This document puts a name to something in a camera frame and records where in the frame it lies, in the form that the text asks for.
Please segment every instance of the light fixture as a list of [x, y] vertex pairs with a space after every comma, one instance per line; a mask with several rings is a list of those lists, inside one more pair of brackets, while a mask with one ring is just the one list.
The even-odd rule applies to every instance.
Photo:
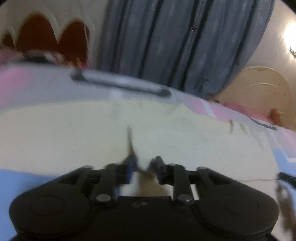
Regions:
[[290, 52], [293, 54], [294, 58], [296, 58], [296, 51], [292, 49], [292, 46], [290, 47]]

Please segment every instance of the gray curtain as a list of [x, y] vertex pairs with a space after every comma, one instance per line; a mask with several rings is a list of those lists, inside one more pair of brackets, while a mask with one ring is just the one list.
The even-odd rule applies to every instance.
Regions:
[[98, 69], [214, 95], [255, 51], [274, 1], [111, 0]]

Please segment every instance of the wall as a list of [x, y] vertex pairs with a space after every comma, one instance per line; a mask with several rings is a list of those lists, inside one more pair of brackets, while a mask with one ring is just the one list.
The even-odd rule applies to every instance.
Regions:
[[41, 12], [50, 21], [57, 40], [74, 19], [83, 20], [90, 30], [89, 60], [95, 64], [108, 0], [8, 0], [6, 28], [17, 41], [24, 19]]
[[0, 6], [0, 37], [5, 32], [7, 5], [8, 3], [5, 2]]
[[275, 69], [287, 81], [292, 96], [292, 117], [296, 115], [296, 14], [281, 0], [276, 0], [269, 24], [260, 44], [246, 66], [263, 65]]

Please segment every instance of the bright light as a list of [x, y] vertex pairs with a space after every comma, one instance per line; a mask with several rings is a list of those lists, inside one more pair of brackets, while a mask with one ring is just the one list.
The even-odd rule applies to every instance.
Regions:
[[290, 23], [284, 34], [283, 34], [284, 41], [286, 43], [287, 49], [292, 49], [296, 50], [296, 23]]

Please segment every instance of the screw head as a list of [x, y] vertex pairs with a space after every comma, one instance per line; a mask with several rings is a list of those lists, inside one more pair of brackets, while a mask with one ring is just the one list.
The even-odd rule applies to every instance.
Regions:
[[188, 203], [192, 200], [192, 197], [188, 194], [180, 194], [177, 199], [182, 203]]
[[109, 202], [111, 197], [108, 194], [100, 194], [96, 196], [96, 200], [99, 202]]

